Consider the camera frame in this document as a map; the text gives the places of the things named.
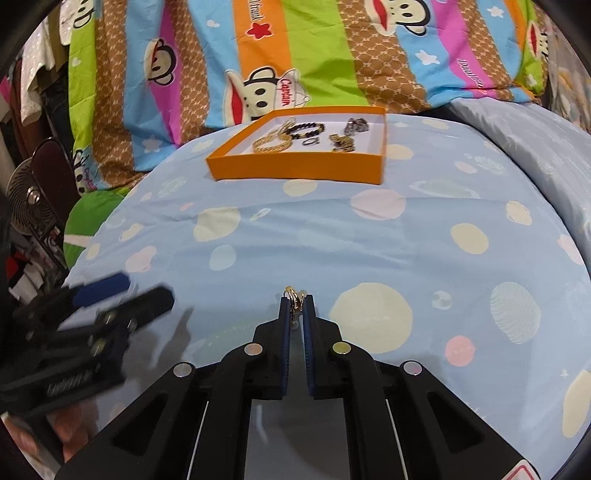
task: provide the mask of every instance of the electric fan grille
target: electric fan grille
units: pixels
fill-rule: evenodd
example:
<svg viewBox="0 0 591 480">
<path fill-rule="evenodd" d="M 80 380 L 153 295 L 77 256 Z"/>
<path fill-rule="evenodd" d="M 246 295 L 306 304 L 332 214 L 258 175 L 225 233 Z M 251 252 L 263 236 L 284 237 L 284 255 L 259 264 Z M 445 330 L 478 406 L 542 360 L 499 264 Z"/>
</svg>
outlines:
<svg viewBox="0 0 591 480">
<path fill-rule="evenodd" d="M 29 225 L 44 232 L 55 221 L 49 203 L 33 178 L 30 158 L 13 172 L 8 182 L 7 196 L 12 202 L 12 226 L 23 235 L 33 234 Z"/>
</svg>

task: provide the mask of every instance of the orange box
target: orange box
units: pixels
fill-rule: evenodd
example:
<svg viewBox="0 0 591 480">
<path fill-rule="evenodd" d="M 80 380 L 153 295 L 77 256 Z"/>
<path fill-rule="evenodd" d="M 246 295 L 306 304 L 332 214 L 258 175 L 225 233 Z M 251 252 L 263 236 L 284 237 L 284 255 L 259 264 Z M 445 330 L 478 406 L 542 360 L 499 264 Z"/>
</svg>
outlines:
<svg viewBox="0 0 591 480">
<path fill-rule="evenodd" d="M 252 143 L 290 117 L 296 123 L 321 122 L 326 130 L 321 144 L 302 146 L 295 140 L 289 150 L 254 154 Z M 328 135 L 343 135 L 349 118 L 363 117 L 368 132 L 356 133 L 355 152 L 333 152 Z M 380 185 L 386 153 L 386 110 L 374 106 L 323 106 L 274 110 L 211 153 L 206 159 L 215 180 L 229 179 L 310 179 L 352 181 Z"/>
</svg>

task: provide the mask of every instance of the light blue bedsheet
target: light blue bedsheet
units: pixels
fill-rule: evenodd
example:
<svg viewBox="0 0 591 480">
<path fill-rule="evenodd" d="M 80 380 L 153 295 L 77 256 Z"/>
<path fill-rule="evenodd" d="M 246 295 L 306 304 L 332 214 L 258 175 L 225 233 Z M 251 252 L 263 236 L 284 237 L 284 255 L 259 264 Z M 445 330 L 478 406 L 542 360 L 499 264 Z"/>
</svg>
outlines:
<svg viewBox="0 0 591 480">
<path fill-rule="evenodd" d="M 376 359 L 422 362 L 551 478 L 589 424 L 591 282 L 578 250 L 474 129 L 388 121 L 381 186 L 214 182 L 204 159 L 231 129 L 181 147 L 134 188 L 70 282 L 127 270 L 140 290 L 172 286 L 176 304 L 134 337 L 128 382 L 98 399 L 99 427 L 176 362 L 216 362 L 249 341 L 293 285 Z"/>
</svg>

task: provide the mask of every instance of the human hand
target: human hand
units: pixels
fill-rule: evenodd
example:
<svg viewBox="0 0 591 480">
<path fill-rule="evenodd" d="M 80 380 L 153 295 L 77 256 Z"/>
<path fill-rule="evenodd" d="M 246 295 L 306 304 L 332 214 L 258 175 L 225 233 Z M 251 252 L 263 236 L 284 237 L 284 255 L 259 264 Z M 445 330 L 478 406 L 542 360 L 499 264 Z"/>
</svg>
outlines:
<svg viewBox="0 0 591 480">
<path fill-rule="evenodd" d="M 80 405 L 74 405 L 58 410 L 54 415 L 56 419 L 53 429 L 64 444 L 64 460 L 67 462 L 88 443 L 88 430 L 82 424 L 82 408 Z M 10 417 L 4 420 L 4 425 L 21 451 L 39 460 L 39 445 L 32 435 L 14 424 Z"/>
</svg>

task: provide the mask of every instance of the colorful comforter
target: colorful comforter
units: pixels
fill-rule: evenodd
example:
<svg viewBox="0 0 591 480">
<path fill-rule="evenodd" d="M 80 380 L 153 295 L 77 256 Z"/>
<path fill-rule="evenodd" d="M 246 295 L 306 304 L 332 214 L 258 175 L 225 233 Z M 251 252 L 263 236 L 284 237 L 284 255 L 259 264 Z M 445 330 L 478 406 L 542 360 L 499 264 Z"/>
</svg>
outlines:
<svg viewBox="0 0 591 480">
<path fill-rule="evenodd" d="M 81 192 L 135 183 L 204 128 L 277 108 L 416 113 L 458 97 L 525 102 L 544 88 L 531 0 L 81 0 L 78 12 L 69 70 Z"/>
</svg>

